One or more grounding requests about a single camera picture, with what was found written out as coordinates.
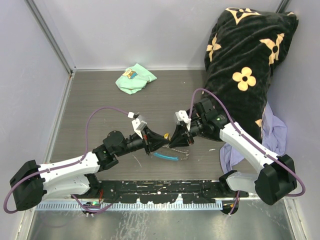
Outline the blue handled key ring organizer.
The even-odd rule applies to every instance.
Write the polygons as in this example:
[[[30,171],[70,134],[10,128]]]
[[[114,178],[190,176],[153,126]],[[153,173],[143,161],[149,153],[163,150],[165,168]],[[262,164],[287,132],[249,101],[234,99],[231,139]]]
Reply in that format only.
[[[189,150],[180,148],[169,148],[164,146],[153,152],[153,155],[157,158],[168,161],[185,161],[189,157]]]

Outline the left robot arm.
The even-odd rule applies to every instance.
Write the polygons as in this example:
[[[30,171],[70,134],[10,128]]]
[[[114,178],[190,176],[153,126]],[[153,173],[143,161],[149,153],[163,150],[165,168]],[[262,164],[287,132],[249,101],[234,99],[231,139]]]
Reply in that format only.
[[[95,198],[100,185],[89,181],[88,175],[106,171],[118,164],[118,157],[145,150],[150,154],[168,145],[164,137],[145,127],[140,134],[129,137],[118,131],[111,131],[102,145],[81,157],[50,163],[37,164],[35,160],[25,162],[9,181],[17,211],[25,211],[53,195],[86,195]]]

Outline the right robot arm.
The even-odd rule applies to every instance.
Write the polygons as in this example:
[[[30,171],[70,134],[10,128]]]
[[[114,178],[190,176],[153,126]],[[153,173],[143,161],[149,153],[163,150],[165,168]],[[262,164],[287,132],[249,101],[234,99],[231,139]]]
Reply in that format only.
[[[287,154],[279,156],[248,135],[225,113],[218,113],[208,98],[195,103],[195,112],[175,113],[176,128],[169,147],[188,147],[196,136],[209,134],[234,147],[255,169],[256,173],[230,170],[219,178],[219,191],[231,197],[236,191],[253,193],[267,205],[273,205],[297,188],[295,164]]]

